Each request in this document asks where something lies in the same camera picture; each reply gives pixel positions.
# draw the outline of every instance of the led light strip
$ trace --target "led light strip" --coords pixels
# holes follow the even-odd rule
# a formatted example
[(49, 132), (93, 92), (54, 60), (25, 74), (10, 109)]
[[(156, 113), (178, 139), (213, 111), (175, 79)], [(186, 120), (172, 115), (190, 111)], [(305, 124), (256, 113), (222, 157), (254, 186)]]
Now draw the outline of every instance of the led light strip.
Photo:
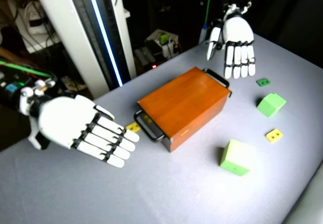
[(120, 74), (119, 74), (119, 71), (118, 71), (118, 67), (117, 67), (117, 64), (116, 64), (116, 61), (115, 61), (115, 57), (113, 56), (112, 49), (111, 49), (109, 40), (107, 38), (107, 34), (106, 34), (106, 31), (105, 31), (105, 28), (104, 28), (104, 25), (103, 25), (103, 21), (102, 21), (102, 17), (101, 17), (99, 8), (97, 6), (97, 2), (96, 2), (96, 0), (91, 0), (91, 2), (92, 2), (92, 5), (93, 5), (93, 8), (94, 8), (95, 16), (96, 16), (97, 21), (99, 23), (101, 33), (103, 35), (103, 39), (104, 39), (107, 51), (108, 51), (108, 53), (110, 55), (110, 58), (111, 58), (112, 66), (113, 66), (113, 68), (115, 70), (115, 74), (116, 74), (119, 86), (121, 87), (123, 84), (122, 84), (121, 77), (120, 77)]

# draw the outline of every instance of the gray tabletop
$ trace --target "gray tabletop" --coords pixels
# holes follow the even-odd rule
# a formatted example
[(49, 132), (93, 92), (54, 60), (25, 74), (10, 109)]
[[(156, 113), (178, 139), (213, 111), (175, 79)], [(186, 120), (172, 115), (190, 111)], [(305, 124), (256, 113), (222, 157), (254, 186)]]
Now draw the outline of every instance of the gray tabletop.
[[(173, 153), (142, 131), (122, 169), (55, 144), (38, 151), (27, 140), (1, 152), (0, 223), (281, 223), (323, 158), (323, 70), (255, 39), (256, 76), (231, 79), (224, 110)], [(206, 49), (195, 47), (97, 103), (127, 125), (137, 100), (190, 68), (222, 74), (224, 52), (207, 62)], [(272, 83), (259, 87), (264, 77)], [(287, 103), (268, 119), (256, 102), (271, 92)], [(274, 128), (284, 136), (271, 144), (264, 135)], [(256, 148), (243, 177), (219, 167), (231, 138)]]

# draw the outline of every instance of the black handle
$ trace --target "black handle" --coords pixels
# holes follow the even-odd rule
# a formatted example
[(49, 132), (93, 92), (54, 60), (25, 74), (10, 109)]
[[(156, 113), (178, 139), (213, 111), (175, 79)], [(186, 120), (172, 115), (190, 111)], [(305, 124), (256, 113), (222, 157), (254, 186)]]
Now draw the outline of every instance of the black handle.
[(148, 135), (148, 137), (155, 142), (162, 141), (163, 138), (165, 137), (164, 132), (158, 127), (158, 125), (151, 118), (149, 118), (151, 120), (150, 124), (153, 125), (155, 131), (158, 131), (160, 133), (160, 134), (154, 134), (154, 130), (149, 128), (149, 126), (145, 123), (145, 120), (140, 118), (140, 115), (147, 116), (147, 114), (142, 109), (140, 109), (135, 113), (134, 119), (138, 123), (138, 125), (143, 129), (143, 131)]
[(230, 86), (230, 83), (225, 80), (224, 78), (222, 78), (219, 74), (217, 74), (216, 72), (212, 71), (211, 69), (203, 69), (203, 72), (206, 72), (207, 74), (210, 74), (212, 77), (214, 77), (215, 79), (219, 80), (221, 83), (223, 83), (225, 85), (225, 87), (228, 89)]

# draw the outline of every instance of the green lego brick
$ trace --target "green lego brick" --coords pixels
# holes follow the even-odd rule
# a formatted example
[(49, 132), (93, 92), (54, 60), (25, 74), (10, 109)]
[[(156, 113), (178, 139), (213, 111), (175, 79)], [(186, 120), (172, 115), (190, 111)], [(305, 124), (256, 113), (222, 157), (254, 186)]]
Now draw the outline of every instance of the green lego brick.
[(271, 93), (262, 99), (257, 106), (257, 109), (266, 117), (271, 117), (278, 112), (284, 104), (286, 104), (286, 100), (284, 98), (278, 94)]
[(253, 156), (253, 146), (231, 139), (223, 152), (220, 167), (243, 176), (251, 170)]
[(163, 33), (163, 34), (159, 35), (158, 40), (161, 45), (165, 45), (168, 43), (169, 38), (170, 37), (168, 36), (168, 34)]
[(266, 86), (266, 85), (269, 85), (271, 82), (269, 81), (269, 79), (266, 79), (266, 78), (263, 78), (263, 79), (259, 79), (256, 81), (257, 84), (260, 86), (260, 87), (263, 87), (263, 86)]

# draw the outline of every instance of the white robotic hand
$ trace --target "white robotic hand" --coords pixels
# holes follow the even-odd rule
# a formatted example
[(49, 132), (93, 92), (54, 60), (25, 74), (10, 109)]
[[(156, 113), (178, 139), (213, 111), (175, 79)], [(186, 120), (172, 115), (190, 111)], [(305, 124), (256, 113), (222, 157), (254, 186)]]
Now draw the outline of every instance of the white robotic hand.
[(90, 99), (81, 95), (48, 99), (29, 87), (21, 93), (20, 111), (30, 116), (28, 139), (35, 148), (43, 149), (40, 139), (45, 138), (116, 167), (123, 167), (135, 150), (133, 142), (138, 142), (139, 136), (113, 122), (114, 116)]
[(232, 75), (235, 79), (255, 75), (255, 58), (253, 51), (253, 32), (248, 22), (242, 18), (242, 14), (235, 4), (231, 5), (224, 16), (223, 27), (214, 27), (207, 52), (207, 60), (211, 59), (214, 49), (219, 49), (222, 40), (226, 46), (226, 59), (224, 76), (229, 79)]

